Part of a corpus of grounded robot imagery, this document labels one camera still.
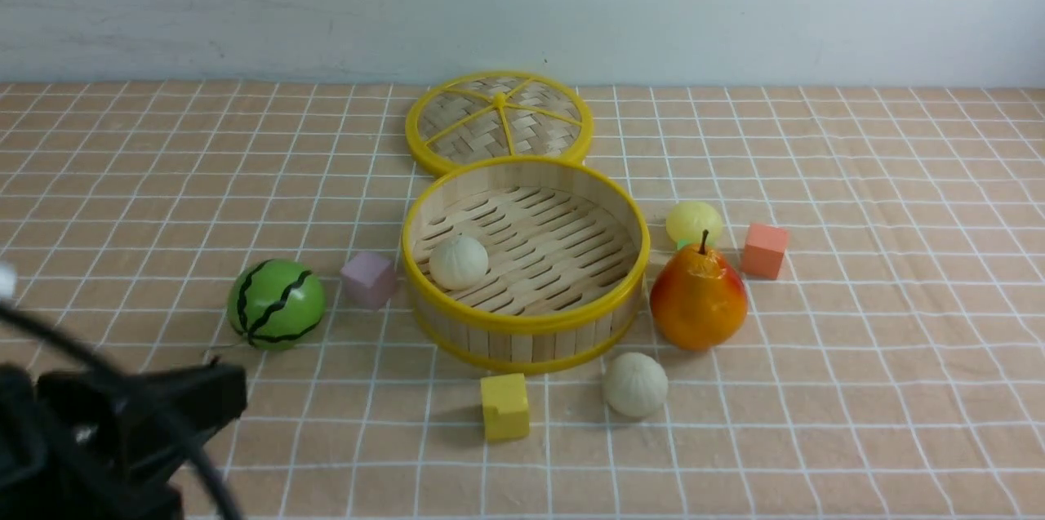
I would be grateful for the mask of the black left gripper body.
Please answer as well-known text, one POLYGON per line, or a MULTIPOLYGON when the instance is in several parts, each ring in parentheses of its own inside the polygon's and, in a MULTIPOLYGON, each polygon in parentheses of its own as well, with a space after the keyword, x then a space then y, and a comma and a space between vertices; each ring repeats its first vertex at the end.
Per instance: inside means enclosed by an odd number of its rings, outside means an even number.
POLYGON ((4 519, 183 519, 186 456, 153 409, 95 372, 1 375, 4 519))

